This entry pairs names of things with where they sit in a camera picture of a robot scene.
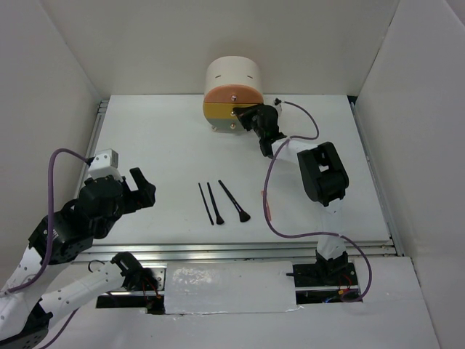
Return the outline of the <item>grey bottom drawer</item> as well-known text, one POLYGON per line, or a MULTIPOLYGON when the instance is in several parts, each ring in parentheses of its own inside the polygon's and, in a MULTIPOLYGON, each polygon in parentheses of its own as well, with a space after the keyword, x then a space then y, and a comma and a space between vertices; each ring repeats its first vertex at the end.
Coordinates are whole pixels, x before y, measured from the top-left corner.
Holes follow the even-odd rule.
POLYGON ((214 132, 223 132, 223 133, 242 133, 245 132, 245 129, 239 122, 237 118, 226 118, 226 119, 216 119, 212 118, 206 119, 210 123, 211 129, 214 132))

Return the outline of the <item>large black makeup brush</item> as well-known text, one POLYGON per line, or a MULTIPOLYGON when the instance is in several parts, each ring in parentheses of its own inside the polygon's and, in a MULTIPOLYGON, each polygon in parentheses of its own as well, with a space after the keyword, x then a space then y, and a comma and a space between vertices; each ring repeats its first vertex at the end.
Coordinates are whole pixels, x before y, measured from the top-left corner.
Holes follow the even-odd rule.
POLYGON ((234 198, 231 192, 227 189, 226 185, 221 180, 218 180, 218 183, 229 198, 229 200, 231 200, 233 206, 238 211, 240 222, 248 222, 251 219, 251 216, 240 206, 240 204, 237 202, 237 200, 234 198))

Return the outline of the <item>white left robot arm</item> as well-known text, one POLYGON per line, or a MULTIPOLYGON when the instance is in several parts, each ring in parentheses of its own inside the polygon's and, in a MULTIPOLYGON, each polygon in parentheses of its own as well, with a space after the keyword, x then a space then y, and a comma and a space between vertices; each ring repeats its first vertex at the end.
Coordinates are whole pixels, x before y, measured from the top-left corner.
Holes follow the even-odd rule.
POLYGON ((78 197, 45 217, 29 238, 23 258, 1 290, 1 347, 34 348, 61 318, 102 293, 123 288, 157 291, 153 272, 130 252, 119 252, 90 275, 48 292, 49 285, 94 240, 105 238, 125 214, 152 207, 155 186, 131 169, 137 189, 111 174, 90 177, 78 197))

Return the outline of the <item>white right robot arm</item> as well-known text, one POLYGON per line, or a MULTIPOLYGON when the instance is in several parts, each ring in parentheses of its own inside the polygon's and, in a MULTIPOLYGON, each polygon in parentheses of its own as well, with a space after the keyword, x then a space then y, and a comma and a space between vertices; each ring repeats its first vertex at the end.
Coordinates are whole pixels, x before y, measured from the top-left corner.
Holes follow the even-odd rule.
POLYGON ((282 238, 318 237, 315 271, 301 275, 293 272, 290 275, 301 280, 333 284, 341 274, 345 273, 349 264, 344 245, 348 239, 333 231, 301 233, 295 236, 278 232, 273 228, 270 220, 267 190, 275 162, 281 160, 294 163, 299 167, 307 197, 312 202, 322 205, 327 213, 334 217, 339 214, 335 205, 340 204, 344 199, 349 186, 349 177, 335 145, 331 142, 319 145, 315 143, 320 135, 317 124, 314 125, 316 131, 314 137, 286 136, 280 131, 278 106, 281 103, 278 100, 274 105, 260 103, 249 107, 234 107, 232 114, 246 131, 256 134, 262 155, 270 159, 262 190, 262 208, 268 228, 282 238))

